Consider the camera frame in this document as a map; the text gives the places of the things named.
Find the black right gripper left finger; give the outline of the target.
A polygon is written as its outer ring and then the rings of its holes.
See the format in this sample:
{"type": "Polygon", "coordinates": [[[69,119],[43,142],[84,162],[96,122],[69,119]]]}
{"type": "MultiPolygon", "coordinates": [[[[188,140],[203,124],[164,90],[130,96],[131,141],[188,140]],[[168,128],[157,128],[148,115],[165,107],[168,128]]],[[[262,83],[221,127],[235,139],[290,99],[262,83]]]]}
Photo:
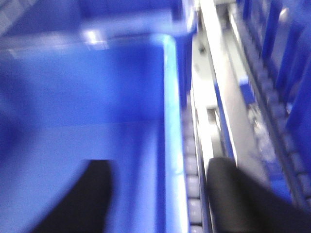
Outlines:
{"type": "Polygon", "coordinates": [[[32,232],[102,233],[112,193],[110,162],[90,160],[72,189],[32,232]]]}

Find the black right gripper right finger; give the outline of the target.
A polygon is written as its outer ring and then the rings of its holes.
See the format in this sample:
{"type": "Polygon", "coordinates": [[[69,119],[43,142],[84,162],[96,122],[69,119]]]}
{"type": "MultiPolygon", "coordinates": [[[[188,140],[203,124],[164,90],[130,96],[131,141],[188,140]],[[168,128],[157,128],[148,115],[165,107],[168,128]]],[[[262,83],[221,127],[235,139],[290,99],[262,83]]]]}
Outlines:
{"type": "Polygon", "coordinates": [[[228,158],[210,159],[207,194],[219,233],[309,233],[311,215],[262,186],[228,158]]]}

